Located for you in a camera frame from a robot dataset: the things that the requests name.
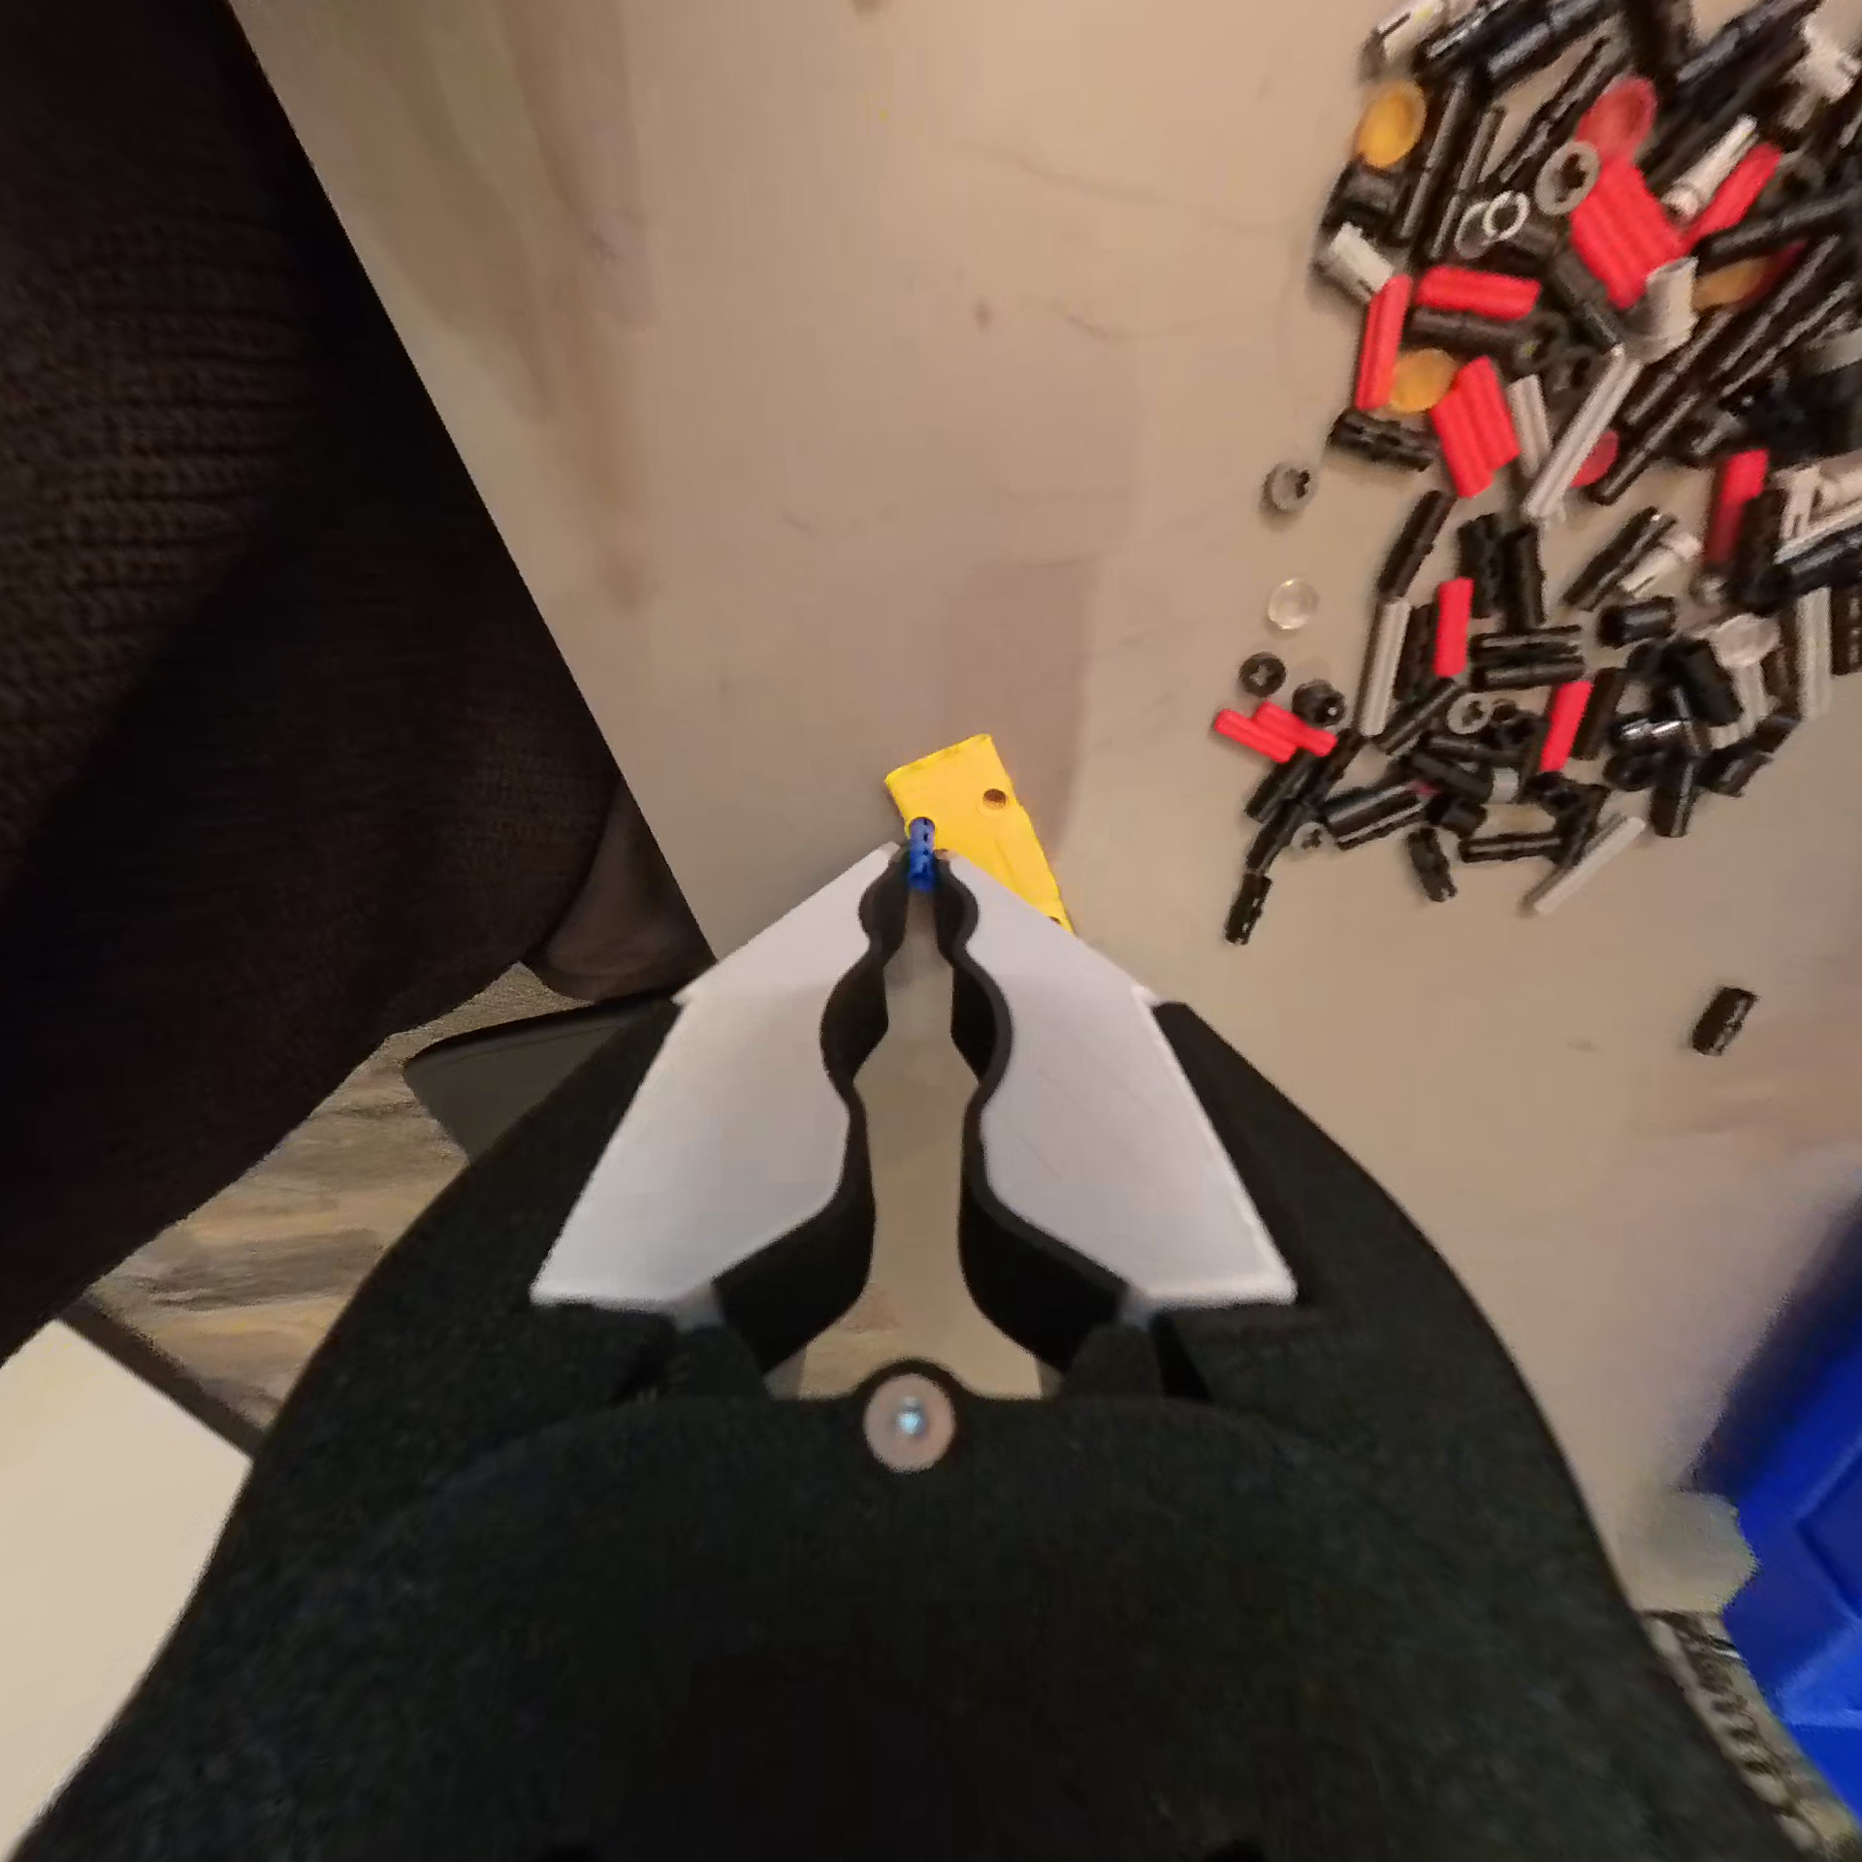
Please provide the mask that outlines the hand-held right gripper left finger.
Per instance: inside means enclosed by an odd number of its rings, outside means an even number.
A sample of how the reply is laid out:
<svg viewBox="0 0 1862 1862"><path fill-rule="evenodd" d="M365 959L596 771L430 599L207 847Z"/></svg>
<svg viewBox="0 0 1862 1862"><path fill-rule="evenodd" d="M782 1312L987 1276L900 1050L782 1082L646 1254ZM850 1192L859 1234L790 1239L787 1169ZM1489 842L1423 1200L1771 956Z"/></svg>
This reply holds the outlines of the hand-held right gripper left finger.
<svg viewBox="0 0 1862 1862"><path fill-rule="evenodd" d="M678 990L533 1280L536 1309L730 1330L763 1371L852 1310L876 1242L856 1082L892 1026L906 859L862 856Z"/></svg>

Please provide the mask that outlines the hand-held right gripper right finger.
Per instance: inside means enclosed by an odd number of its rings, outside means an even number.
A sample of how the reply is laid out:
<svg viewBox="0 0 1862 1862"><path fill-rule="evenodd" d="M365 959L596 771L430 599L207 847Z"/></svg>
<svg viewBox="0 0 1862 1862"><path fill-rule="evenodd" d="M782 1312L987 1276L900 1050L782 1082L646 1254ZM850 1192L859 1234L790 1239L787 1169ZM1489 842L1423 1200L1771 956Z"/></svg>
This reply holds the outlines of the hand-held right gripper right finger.
<svg viewBox="0 0 1862 1862"><path fill-rule="evenodd" d="M1065 1375L1105 1327L1290 1312L1296 1280L1168 1003L968 859L938 859L950 1035L971 1074L960 1263L991 1325Z"/></svg>

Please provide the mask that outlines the yellow panel piece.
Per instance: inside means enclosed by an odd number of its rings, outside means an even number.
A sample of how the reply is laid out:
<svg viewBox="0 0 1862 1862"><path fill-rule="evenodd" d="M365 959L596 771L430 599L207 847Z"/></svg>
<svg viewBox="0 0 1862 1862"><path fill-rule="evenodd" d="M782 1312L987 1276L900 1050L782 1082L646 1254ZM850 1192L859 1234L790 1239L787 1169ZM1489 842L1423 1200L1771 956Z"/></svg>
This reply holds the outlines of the yellow panel piece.
<svg viewBox="0 0 1862 1862"><path fill-rule="evenodd" d="M909 761L883 783L904 826L932 824L938 854L967 860L1060 928L1076 928L1033 816L988 733Z"/></svg>

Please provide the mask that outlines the pile of black red pins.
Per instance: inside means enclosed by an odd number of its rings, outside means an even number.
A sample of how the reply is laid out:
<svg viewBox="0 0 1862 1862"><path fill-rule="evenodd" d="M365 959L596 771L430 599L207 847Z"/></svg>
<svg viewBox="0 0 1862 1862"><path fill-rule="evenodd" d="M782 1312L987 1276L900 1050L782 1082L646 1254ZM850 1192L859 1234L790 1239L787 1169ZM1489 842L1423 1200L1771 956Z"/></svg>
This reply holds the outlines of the pile of black red pins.
<svg viewBox="0 0 1862 1862"><path fill-rule="evenodd" d="M1310 243L1325 461L1417 478L1357 685L1243 661L1224 939L1295 851L1548 916L1858 676L1858 37L1826 4L1395 4Z"/></svg>

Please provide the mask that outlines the black chair seat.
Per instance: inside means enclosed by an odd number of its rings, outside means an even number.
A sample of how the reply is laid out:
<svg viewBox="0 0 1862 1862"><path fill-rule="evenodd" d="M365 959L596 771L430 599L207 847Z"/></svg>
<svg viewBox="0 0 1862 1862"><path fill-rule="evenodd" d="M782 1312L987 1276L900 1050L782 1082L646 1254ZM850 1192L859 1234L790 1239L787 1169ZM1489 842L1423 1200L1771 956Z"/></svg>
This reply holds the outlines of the black chair seat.
<svg viewBox="0 0 1862 1862"><path fill-rule="evenodd" d="M614 1035L671 1005L670 990L634 993L459 1034L413 1056L403 1082L455 1151L476 1161Z"/></svg>

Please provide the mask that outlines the blue plastic bin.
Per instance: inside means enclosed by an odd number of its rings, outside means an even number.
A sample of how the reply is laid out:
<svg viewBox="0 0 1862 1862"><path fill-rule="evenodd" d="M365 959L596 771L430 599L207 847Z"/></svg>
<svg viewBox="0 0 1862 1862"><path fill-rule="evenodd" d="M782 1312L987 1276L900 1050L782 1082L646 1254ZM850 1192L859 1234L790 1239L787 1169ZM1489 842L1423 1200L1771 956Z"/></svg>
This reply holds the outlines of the blue plastic bin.
<svg viewBox="0 0 1862 1862"><path fill-rule="evenodd" d="M1738 1375L1691 1486L1729 1502L1754 1570L1729 1640L1775 1720L1861 1811L1861 1214Z"/></svg>

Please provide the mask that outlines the white flat board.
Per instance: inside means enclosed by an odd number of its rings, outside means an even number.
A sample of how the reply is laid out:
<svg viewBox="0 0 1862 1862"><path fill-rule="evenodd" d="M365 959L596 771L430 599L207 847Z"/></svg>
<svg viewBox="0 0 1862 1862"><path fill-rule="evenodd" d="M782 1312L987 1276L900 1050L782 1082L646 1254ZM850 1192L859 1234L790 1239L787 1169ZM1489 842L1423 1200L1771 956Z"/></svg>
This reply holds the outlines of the white flat board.
<svg viewBox="0 0 1862 1862"><path fill-rule="evenodd" d="M167 1643L248 1455L64 1322L2 1372L2 1855Z"/></svg>

